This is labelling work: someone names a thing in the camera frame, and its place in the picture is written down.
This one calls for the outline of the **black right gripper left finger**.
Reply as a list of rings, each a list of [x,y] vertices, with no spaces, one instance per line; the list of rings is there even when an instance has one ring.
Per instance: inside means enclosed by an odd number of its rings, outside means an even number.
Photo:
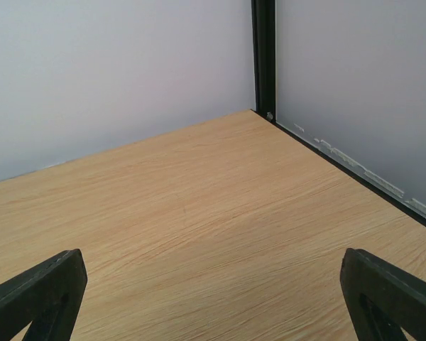
[[[69,340],[87,285],[79,249],[65,250],[0,284],[0,340]]]

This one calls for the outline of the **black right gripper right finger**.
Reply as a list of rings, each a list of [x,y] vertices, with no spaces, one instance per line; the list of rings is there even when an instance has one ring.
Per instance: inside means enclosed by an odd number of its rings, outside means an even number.
[[[348,248],[342,293],[359,340],[426,340],[426,282],[418,277]]]

